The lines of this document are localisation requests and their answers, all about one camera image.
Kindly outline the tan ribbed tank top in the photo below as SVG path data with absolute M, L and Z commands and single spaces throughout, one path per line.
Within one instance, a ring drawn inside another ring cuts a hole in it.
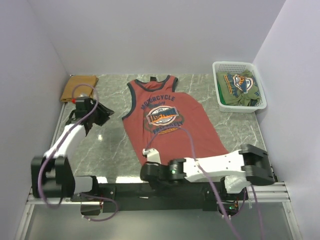
M 95 88 L 98 80 L 96 75 L 72 75 L 64 87 L 60 101 L 71 102 L 72 99 L 80 96 L 92 97 L 93 89 L 90 86 Z

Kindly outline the red tank top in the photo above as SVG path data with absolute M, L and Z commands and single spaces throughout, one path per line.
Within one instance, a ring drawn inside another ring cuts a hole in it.
M 147 158 L 144 149 L 159 152 L 163 165 L 173 159 L 206 158 L 227 154 L 203 105 L 185 92 L 177 92 L 178 78 L 163 81 L 130 81 L 131 109 L 122 117 L 126 134 L 140 164 Z

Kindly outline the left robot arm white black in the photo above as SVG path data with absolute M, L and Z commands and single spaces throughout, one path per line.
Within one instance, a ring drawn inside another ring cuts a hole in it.
M 31 189 L 37 199 L 64 199 L 75 194 L 76 180 L 69 160 L 92 126 L 103 126 L 115 113 L 91 97 L 78 97 L 74 104 L 62 135 L 43 156 L 31 161 Z

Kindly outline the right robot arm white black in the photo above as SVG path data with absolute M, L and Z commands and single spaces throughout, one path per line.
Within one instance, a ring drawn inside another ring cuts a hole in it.
M 161 163 L 160 154 L 154 148 L 142 152 L 147 161 L 141 167 L 140 179 L 150 184 L 221 179 L 219 193 L 230 200 L 250 185 L 270 186 L 276 182 L 268 153 L 251 144 L 242 144 L 239 150 L 223 155 L 178 158 L 167 164 Z

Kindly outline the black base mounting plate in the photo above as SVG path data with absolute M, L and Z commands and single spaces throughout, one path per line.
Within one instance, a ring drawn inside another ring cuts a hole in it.
M 95 190 L 76 193 L 71 201 L 97 201 L 103 213 L 115 210 L 221 210 L 208 182 L 178 183 L 161 190 L 153 190 L 148 183 L 99 183 Z

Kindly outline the white plastic laundry basket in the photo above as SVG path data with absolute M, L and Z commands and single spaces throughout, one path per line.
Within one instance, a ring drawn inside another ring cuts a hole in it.
M 233 105 L 224 105 L 221 103 L 219 92 L 218 92 L 218 84 L 216 73 L 219 72 L 229 72 L 229 73 L 237 73 L 241 74 L 245 70 L 252 72 L 254 75 L 258 89 L 261 95 L 261 100 L 257 103 L 256 106 L 233 106 Z M 217 101 L 219 105 L 219 110 L 222 112 L 232 112 L 232 113 L 253 113 L 257 110 L 263 110 L 267 107 L 267 101 L 264 94 L 264 90 L 261 83 L 261 77 L 257 68 L 248 62 L 239 62 L 239 61 L 216 61 L 212 64 L 212 72 L 216 90 Z

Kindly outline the green garment in basket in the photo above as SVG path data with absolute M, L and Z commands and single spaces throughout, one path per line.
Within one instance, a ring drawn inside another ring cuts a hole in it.
M 261 100 L 261 93 L 253 73 L 216 73 L 220 101 L 226 106 L 254 107 Z

